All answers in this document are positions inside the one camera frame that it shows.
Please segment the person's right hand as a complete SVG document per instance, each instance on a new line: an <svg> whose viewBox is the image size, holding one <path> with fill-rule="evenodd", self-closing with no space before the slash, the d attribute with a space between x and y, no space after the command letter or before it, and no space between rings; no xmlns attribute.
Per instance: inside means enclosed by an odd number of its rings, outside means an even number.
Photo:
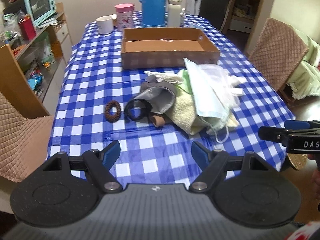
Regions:
<svg viewBox="0 0 320 240"><path fill-rule="evenodd" d="M319 200L320 197L320 174L319 174L319 154L308 154L310 160L314 160L317 163L317 168L314 170L312 175L312 181L314 183L314 192L316 199Z"/></svg>

